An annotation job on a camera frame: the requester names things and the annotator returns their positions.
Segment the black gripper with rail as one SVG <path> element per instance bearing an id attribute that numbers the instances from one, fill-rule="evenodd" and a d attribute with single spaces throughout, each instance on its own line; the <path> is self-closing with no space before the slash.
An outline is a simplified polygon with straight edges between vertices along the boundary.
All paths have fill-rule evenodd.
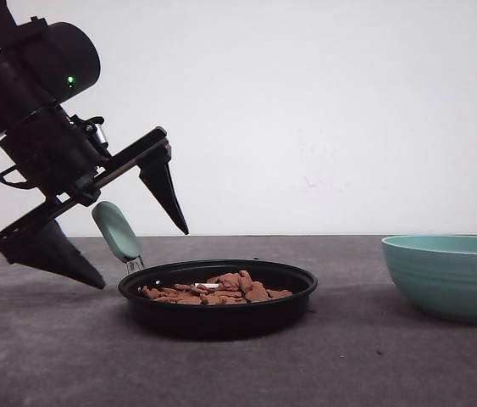
<path id="1" fill-rule="evenodd" d="M 77 204 L 97 201 L 102 187 L 136 166 L 140 179 L 185 235 L 189 233 L 169 169 L 167 132 L 158 126 L 116 154 L 98 127 L 102 117 L 82 120 L 63 109 L 33 114 L 0 140 L 27 184 L 46 200 L 0 231 L 0 252 L 11 264 L 26 265 L 103 289 L 97 269 L 64 235 L 56 218 Z"/>

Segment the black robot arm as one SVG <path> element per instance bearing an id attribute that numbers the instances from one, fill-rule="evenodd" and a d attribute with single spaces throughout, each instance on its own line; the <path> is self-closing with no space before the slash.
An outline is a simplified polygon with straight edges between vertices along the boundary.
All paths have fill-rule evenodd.
<path id="1" fill-rule="evenodd" d="M 102 187 L 127 170 L 142 182 L 181 231 L 187 224 L 169 172 L 171 147 L 155 128 L 118 153 L 108 151 L 103 118 L 83 120 L 63 103 L 100 76 L 92 41 L 76 26 L 40 18 L 15 22 L 0 1 L 0 148 L 21 175 L 18 189 L 38 189 L 44 202 L 0 231 L 0 252 L 29 266 L 103 288 L 99 272 L 68 240 L 57 218 L 97 201 Z"/>

